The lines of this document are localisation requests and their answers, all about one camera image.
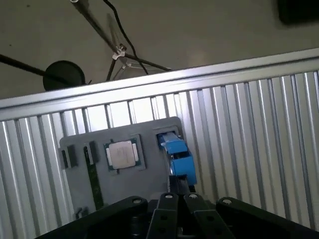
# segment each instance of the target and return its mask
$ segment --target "aluminum panel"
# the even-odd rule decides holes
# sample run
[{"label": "aluminum panel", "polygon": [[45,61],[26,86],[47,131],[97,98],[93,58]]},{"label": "aluminum panel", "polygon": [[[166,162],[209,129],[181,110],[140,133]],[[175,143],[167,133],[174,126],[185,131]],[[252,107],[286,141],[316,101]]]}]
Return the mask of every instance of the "aluminum panel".
[{"label": "aluminum panel", "polygon": [[0,101],[0,237],[73,219],[63,136],[172,116],[198,192],[319,229],[318,65],[315,49]]}]

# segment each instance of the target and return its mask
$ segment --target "blue clamp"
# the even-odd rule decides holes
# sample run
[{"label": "blue clamp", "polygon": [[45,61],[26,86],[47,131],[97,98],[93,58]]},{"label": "blue clamp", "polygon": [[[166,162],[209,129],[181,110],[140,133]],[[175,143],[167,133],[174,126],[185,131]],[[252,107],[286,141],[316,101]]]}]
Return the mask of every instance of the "blue clamp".
[{"label": "blue clamp", "polygon": [[169,156],[170,167],[173,175],[187,175],[190,186],[197,183],[193,156],[187,148],[184,140],[175,133],[168,132],[158,135],[159,143]]}]

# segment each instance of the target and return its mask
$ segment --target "concrete floor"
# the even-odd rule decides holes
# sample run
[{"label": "concrete floor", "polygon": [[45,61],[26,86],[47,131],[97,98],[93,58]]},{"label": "concrete floor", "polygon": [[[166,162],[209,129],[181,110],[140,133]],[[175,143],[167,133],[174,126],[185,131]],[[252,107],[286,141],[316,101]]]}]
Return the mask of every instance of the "concrete floor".
[{"label": "concrete floor", "polygon": [[[319,47],[319,24],[284,27],[271,0],[113,0],[138,55],[173,69]],[[107,30],[102,0],[90,10]],[[78,64],[103,82],[111,51],[69,0],[2,0],[0,53],[46,69]],[[133,70],[130,75],[142,75]],[[44,92],[42,78],[0,64],[0,99]]]}]

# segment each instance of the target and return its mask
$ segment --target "corrugated metal wall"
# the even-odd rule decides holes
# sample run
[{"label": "corrugated metal wall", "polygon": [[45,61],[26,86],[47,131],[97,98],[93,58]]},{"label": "corrugated metal wall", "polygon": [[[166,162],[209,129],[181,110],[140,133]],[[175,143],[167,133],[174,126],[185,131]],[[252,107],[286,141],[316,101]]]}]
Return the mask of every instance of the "corrugated metal wall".
[{"label": "corrugated metal wall", "polygon": [[31,239],[72,219],[60,138],[172,116],[199,192],[319,228],[319,81],[308,72],[0,122],[0,238]]}]

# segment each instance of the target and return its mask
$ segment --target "black pole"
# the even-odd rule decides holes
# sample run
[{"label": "black pole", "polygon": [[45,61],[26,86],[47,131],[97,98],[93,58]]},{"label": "black pole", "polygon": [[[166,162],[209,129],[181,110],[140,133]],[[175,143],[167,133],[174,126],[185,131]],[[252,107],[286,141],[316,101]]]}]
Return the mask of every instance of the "black pole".
[{"label": "black pole", "polygon": [[7,57],[7,56],[3,56],[0,54],[0,62],[4,63],[4,64],[7,64],[9,66],[13,66],[13,67],[16,67],[16,68],[19,68],[21,70],[24,70],[24,71],[27,71],[27,72],[31,72],[31,73],[34,73],[38,76],[45,76],[45,77],[48,77],[54,81],[58,81],[60,83],[63,83],[67,86],[71,86],[70,83],[68,83],[65,79],[61,78],[61,77],[58,77],[58,76],[54,76],[54,75],[51,75],[51,74],[47,74],[45,71],[42,71],[38,68],[35,68],[33,66],[29,66],[23,62],[20,62],[20,61],[17,61],[17,60],[14,60],[10,57]]},{"label": "black pole", "polygon": [[114,70],[115,63],[116,63],[116,60],[112,59],[112,63],[110,65],[109,73],[108,73],[108,76],[106,77],[106,81],[110,81],[111,80],[111,75],[112,75],[112,72]]}]

